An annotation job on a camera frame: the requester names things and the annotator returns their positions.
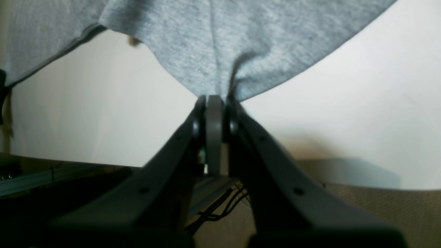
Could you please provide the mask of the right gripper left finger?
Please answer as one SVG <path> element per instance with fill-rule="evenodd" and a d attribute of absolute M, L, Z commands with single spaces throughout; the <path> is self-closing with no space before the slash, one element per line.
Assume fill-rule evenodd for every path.
<path fill-rule="evenodd" d="M 184 233 L 197 179 L 203 176 L 206 97 L 137 173 L 50 224 L 50 248 L 193 248 Z"/>

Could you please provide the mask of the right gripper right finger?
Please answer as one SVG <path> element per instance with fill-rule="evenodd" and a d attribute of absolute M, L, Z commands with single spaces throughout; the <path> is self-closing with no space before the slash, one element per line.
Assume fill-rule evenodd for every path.
<path fill-rule="evenodd" d="M 393 225 L 315 182 L 241 106 L 227 99 L 229 171 L 251 199 L 249 248 L 406 248 Z"/>

